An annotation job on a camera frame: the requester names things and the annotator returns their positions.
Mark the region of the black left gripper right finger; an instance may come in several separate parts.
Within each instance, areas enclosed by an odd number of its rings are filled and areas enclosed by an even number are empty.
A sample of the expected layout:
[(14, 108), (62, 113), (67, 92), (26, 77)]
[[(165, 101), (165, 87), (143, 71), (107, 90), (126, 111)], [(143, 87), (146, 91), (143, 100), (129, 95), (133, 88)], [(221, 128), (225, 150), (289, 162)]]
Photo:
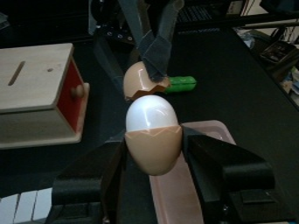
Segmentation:
[(289, 220), (270, 163), (245, 148), (183, 128), (205, 224), (271, 224)]

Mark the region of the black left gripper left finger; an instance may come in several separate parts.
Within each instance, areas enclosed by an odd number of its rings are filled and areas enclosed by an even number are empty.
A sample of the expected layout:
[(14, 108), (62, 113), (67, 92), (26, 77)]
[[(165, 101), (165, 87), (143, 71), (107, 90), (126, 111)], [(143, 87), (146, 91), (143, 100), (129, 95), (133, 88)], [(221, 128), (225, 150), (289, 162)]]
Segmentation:
[(54, 180), (46, 224), (118, 224), (125, 131), (85, 154)]

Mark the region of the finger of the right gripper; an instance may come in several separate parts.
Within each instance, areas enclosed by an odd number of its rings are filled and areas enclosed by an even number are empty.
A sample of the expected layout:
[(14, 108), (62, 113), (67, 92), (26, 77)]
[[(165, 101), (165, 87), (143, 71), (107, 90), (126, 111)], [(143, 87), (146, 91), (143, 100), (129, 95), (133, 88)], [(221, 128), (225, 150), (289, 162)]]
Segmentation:
[(154, 64), (157, 70), (154, 74), (155, 79), (163, 79), (167, 75), (177, 18), (179, 11), (183, 8), (183, 5), (185, 0), (170, 0), (170, 2), (163, 8), (163, 13), (159, 21), (159, 29), (154, 42), (154, 46), (157, 47), (158, 50), (157, 62)]
[(145, 0), (118, 0), (135, 39), (135, 46), (153, 82), (161, 82), (163, 75), (151, 61), (155, 35), (151, 28)]

